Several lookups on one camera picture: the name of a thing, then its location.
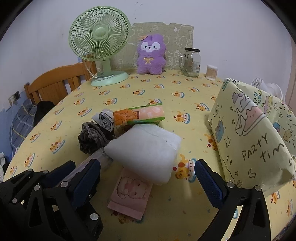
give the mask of white cushion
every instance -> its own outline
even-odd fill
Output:
[[[138,124],[104,150],[124,167],[160,185],[170,179],[180,143],[179,136],[157,125]]]

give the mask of rolled gray cloth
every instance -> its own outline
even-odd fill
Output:
[[[100,128],[92,121],[83,123],[82,130],[78,135],[79,148],[85,154],[92,154],[96,150],[105,147],[113,139],[112,135],[114,135],[114,132]]]

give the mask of stuffed animal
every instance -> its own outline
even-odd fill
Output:
[[[160,34],[148,35],[138,45],[138,74],[161,74],[166,60],[166,46]]]

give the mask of fan base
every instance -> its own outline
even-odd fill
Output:
[[[121,81],[124,81],[128,78],[128,74],[124,71],[111,71],[111,73],[114,75],[110,78],[104,79],[104,80],[94,80],[94,77],[92,78],[91,85],[92,86],[106,86],[106,85],[112,85],[117,84]]]

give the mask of wall socket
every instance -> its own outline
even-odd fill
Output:
[[[12,106],[13,104],[16,103],[16,101],[20,98],[20,93],[19,92],[16,92],[14,93],[14,95],[10,96],[8,98],[8,101],[9,101],[9,104],[10,106]]]

